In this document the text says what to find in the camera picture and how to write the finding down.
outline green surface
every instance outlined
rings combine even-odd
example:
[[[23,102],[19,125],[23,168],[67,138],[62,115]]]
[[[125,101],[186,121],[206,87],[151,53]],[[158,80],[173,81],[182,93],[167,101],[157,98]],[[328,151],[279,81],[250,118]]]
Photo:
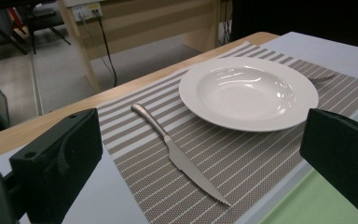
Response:
[[[269,223],[358,224],[358,210],[312,169],[260,222]]]

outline power strip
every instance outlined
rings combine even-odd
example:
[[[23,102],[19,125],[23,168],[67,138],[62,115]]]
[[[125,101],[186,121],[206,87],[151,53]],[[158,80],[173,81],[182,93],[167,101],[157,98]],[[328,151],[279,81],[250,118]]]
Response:
[[[81,17],[83,17],[84,20],[96,18],[97,16],[94,12],[92,12],[93,10],[97,10],[100,17],[103,15],[99,2],[72,7],[72,13],[74,14],[75,21],[82,21]]]

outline placemat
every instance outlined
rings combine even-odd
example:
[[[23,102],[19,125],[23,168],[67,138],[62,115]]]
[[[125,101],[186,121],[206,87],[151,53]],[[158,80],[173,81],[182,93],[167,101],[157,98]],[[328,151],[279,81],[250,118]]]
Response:
[[[245,42],[219,57],[254,57],[285,64],[316,85],[319,108],[350,116],[358,108],[358,79]],[[233,223],[301,161],[304,123],[270,133],[222,128],[181,101],[182,69],[120,99],[98,106],[103,143],[150,223]],[[144,105],[218,187],[232,207],[217,203],[178,171],[152,127],[131,111]]]

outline white plate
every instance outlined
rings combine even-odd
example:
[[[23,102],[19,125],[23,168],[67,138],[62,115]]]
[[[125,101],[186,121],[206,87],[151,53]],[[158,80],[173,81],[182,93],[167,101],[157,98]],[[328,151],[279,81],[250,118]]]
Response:
[[[253,58],[196,64],[182,77],[179,92],[202,119],[248,132],[293,127],[319,103],[306,77],[288,66]]]

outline cutlery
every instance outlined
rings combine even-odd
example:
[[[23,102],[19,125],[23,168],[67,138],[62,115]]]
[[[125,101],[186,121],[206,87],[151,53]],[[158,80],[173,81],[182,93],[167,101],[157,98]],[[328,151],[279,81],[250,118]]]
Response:
[[[333,77],[335,77],[336,75],[332,75],[332,76],[328,76],[328,77],[309,77],[308,79],[310,80],[310,82],[313,85],[316,85],[319,82],[323,82],[323,81],[327,81]]]
[[[200,171],[200,169],[191,161],[185,152],[177,146],[165,130],[158,124],[156,119],[140,104],[134,104],[131,109],[137,112],[141,117],[146,119],[164,139],[169,150],[169,158],[171,162],[185,175],[187,175],[197,186],[215,198],[218,202],[228,206],[231,204],[223,196],[219,190],[211,183],[211,181]]]

